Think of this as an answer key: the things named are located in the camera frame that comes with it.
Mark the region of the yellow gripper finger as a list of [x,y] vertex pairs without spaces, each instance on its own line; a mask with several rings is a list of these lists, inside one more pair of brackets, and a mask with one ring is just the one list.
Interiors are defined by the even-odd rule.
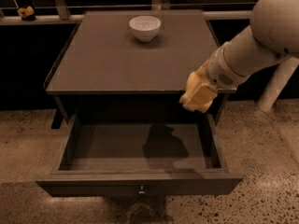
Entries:
[[185,94],[183,94],[178,101],[186,110],[190,109],[190,106],[188,105],[188,99]]
[[210,106],[212,105],[211,101],[202,100],[202,99],[193,99],[192,100],[192,111],[199,111],[201,113],[206,113]]

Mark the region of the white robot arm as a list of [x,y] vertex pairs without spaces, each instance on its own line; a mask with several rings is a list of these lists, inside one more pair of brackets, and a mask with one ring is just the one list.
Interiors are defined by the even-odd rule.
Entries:
[[207,112],[220,89],[235,89],[254,73],[299,56],[299,0],[259,0],[249,26],[190,73],[179,102]]

